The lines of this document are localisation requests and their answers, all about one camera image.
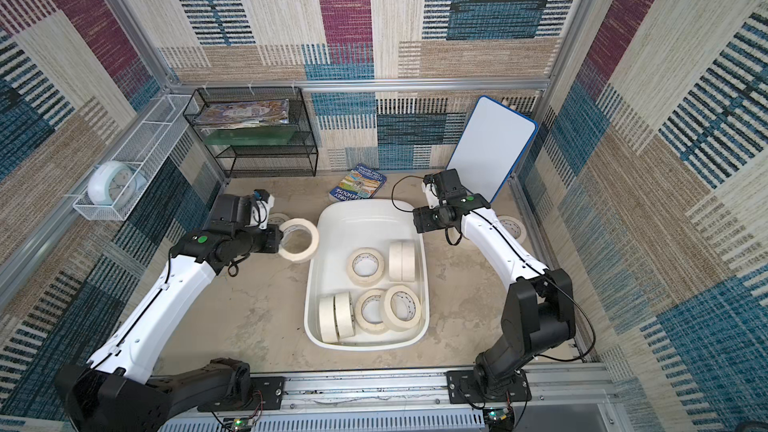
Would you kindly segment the masking tape roll two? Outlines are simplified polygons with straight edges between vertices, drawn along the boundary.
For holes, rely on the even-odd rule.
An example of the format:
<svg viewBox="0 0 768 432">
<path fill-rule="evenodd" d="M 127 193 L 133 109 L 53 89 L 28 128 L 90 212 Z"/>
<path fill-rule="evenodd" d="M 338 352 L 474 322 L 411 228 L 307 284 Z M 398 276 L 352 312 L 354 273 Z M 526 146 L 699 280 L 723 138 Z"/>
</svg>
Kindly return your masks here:
<svg viewBox="0 0 768 432">
<path fill-rule="evenodd" d="M 499 216 L 498 219 L 518 243 L 523 244 L 525 242 L 527 239 L 527 229 L 520 219 L 506 215 Z"/>
</svg>

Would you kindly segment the masking tape roll three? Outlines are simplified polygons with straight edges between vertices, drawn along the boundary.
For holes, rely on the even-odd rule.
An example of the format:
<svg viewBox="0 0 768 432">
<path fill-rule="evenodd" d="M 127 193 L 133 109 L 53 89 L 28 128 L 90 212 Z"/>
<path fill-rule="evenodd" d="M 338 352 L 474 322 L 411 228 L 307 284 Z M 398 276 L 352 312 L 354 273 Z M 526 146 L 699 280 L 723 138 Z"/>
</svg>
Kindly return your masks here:
<svg viewBox="0 0 768 432">
<path fill-rule="evenodd" d="M 280 226 L 289 220 L 290 220 L 290 217 L 285 213 L 271 212 L 269 214 L 267 223 L 269 225 Z"/>
</svg>

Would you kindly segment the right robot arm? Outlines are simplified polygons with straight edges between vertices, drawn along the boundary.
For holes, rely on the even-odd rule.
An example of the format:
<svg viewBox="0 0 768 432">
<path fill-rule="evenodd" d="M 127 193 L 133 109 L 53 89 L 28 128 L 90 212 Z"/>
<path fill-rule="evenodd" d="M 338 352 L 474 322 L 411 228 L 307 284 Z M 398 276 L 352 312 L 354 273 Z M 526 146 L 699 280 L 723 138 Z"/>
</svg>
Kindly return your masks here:
<svg viewBox="0 0 768 432">
<path fill-rule="evenodd" d="M 417 232 L 456 230 L 483 254 L 506 287 L 502 335 L 478 354 L 473 369 L 481 397 L 506 399 L 523 380 L 525 365 L 575 336 L 571 278 L 527 252 L 491 204 L 461 184 L 456 170 L 424 176 L 422 189 L 428 204 L 412 211 Z"/>
</svg>

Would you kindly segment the masking tape roll five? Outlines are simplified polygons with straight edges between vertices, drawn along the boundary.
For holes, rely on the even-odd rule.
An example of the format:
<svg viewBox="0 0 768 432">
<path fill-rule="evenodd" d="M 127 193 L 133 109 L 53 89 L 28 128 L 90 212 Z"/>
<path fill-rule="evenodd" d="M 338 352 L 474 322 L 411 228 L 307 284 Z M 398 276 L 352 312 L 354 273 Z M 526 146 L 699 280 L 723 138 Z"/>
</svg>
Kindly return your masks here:
<svg viewBox="0 0 768 432">
<path fill-rule="evenodd" d="M 279 230 L 282 233 L 282 239 L 279 243 L 278 255 L 285 260 L 292 263 L 305 263 L 310 261 L 319 248 L 320 234 L 314 223 L 303 218 L 293 218 L 282 223 L 279 226 Z M 309 234 L 310 241 L 308 246 L 300 252 L 290 252 L 283 245 L 283 240 L 286 239 L 291 233 L 297 231 L 304 231 Z"/>
</svg>

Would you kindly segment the masking tape roll beneath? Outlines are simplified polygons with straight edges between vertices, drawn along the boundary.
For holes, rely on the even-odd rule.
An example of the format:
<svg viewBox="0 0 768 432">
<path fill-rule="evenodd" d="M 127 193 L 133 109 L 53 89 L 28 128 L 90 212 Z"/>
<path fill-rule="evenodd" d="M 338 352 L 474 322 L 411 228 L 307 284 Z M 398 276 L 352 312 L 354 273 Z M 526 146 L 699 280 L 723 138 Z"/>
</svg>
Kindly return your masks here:
<svg viewBox="0 0 768 432">
<path fill-rule="evenodd" d="M 347 276 L 353 285 L 372 287 L 383 278 L 386 263 L 383 255 L 373 248 L 354 251 L 347 260 Z"/>
</svg>

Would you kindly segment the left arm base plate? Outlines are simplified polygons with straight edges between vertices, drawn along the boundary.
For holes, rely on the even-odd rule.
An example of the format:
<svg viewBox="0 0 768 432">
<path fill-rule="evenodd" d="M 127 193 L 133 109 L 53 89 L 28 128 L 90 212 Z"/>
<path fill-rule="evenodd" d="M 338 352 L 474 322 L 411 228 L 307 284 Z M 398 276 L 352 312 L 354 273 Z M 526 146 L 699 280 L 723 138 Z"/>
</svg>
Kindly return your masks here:
<svg viewBox="0 0 768 432">
<path fill-rule="evenodd" d="M 251 385 L 245 395 L 219 399 L 199 406 L 198 412 L 255 411 L 260 405 L 263 410 L 279 410 L 282 405 L 285 388 L 285 376 L 252 376 Z"/>
</svg>

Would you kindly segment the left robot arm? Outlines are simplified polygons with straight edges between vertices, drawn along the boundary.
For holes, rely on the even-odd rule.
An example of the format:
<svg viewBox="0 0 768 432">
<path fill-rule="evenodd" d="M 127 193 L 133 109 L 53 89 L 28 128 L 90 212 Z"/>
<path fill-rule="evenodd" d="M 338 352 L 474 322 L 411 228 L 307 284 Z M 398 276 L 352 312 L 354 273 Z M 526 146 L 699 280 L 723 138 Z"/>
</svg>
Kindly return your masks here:
<svg viewBox="0 0 768 432">
<path fill-rule="evenodd" d="M 219 358 L 166 378 L 152 373 L 160 352 L 201 292 L 222 271 L 235 275 L 253 254 L 275 254 L 283 238 L 270 223 L 264 189 L 216 198 L 206 225 L 183 235 L 150 291 L 83 365 L 64 365 L 54 387 L 77 431 L 157 431 L 199 406 L 249 406 L 248 363 Z"/>
</svg>

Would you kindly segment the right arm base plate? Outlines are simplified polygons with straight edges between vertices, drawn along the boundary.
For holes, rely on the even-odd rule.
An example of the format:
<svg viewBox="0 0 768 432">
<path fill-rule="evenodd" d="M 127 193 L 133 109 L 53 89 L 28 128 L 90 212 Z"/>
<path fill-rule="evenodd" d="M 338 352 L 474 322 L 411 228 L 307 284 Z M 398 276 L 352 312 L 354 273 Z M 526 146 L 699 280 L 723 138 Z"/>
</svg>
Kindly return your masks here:
<svg viewBox="0 0 768 432">
<path fill-rule="evenodd" d="M 483 378 L 475 370 L 454 369 L 444 373 L 451 404 L 475 406 L 491 403 L 523 403 L 532 398 L 527 377 L 517 371 L 500 380 Z"/>
</svg>

